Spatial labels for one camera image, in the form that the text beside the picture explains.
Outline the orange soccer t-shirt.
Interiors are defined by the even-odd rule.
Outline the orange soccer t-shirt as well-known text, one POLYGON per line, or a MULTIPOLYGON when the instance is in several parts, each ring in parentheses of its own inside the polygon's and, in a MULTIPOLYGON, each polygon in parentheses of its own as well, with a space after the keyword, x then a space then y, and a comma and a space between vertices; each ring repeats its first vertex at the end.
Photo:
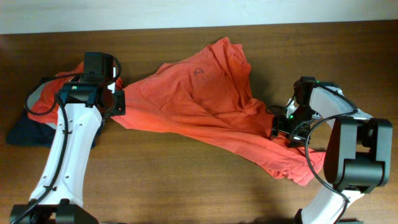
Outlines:
POLYGON ((243 47, 222 38, 197 54, 165 63, 125 87, 126 112, 115 122, 127 129, 177 133, 237 154, 276 179, 307 185, 325 154, 271 139, 273 115, 253 97, 243 47))

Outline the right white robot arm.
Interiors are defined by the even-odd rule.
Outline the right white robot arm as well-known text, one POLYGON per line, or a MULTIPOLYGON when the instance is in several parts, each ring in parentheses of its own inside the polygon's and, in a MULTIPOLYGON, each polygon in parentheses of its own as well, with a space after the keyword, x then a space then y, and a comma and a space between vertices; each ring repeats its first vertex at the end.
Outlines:
POLYGON ((322 187, 296 213, 294 223, 345 223, 348 207, 387 184, 391 168, 392 123, 361 111, 333 82, 300 77, 294 95, 272 120, 270 138, 280 133, 290 147, 303 146, 309 158, 312 133, 322 124, 332 131, 324 160, 324 178, 309 169, 322 187))

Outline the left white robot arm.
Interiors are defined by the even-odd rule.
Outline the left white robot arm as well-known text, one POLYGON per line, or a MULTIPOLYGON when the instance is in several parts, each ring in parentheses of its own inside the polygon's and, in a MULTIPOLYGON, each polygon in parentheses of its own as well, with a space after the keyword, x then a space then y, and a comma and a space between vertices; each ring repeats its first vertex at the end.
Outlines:
POLYGON ((53 94, 55 136, 39 183, 27 204, 14 205, 11 223, 97 223, 83 208, 83 182, 93 142, 106 118, 125 113, 116 59, 84 61, 83 72, 37 87, 53 94))

